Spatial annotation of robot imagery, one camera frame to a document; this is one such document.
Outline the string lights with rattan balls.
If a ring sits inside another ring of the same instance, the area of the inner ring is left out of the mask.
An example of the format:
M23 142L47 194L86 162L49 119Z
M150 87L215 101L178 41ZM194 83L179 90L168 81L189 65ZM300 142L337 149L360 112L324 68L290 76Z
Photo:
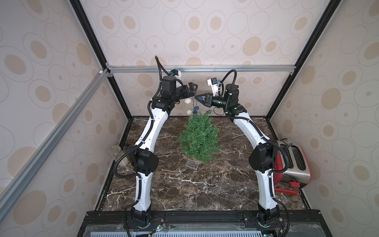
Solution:
M199 95L199 93L195 92L193 97L189 97L189 98L184 99L184 102L188 107L187 115L189 115L189 116L190 115L196 115L199 112L199 105L198 105L199 102L195 99L196 95Z

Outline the small green christmas tree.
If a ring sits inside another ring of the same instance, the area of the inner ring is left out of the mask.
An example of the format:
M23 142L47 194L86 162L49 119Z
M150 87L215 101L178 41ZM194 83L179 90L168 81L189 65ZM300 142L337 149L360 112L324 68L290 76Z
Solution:
M215 154L223 148L219 142L220 129L212 124L211 111L189 116L179 136L184 153L201 163L216 159Z

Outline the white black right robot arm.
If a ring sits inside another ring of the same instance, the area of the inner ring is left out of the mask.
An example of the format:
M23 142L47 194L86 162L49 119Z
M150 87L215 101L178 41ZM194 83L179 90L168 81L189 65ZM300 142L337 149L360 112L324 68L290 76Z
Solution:
M197 95L195 99L206 107L222 108L226 117L234 122L250 141L253 152L249 157L249 164L255 171L259 188L257 219L261 226L268 227L279 217L279 206L275 201L272 177L278 155L278 143L270 140L257 127L247 110L239 104L238 96L238 86L228 84L223 96L208 93Z

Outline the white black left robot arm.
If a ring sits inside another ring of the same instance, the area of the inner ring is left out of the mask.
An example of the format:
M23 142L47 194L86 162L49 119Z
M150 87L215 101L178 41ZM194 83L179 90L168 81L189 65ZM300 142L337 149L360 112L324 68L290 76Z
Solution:
M146 127L129 153L136 172L135 203L131 207L131 219L143 227L151 218L151 184L159 158L154 154L159 133L175 105L182 99L196 95L198 85L183 84L176 76L165 76L160 80L156 95L148 103L149 120Z

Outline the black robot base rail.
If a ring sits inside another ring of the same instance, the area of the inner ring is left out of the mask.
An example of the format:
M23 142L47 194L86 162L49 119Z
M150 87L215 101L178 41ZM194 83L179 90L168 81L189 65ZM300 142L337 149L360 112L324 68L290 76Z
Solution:
M142 226L128 211L90 211L79 237L330 237L319 210L282 211L268 227L257 220L257 211L153 211Z

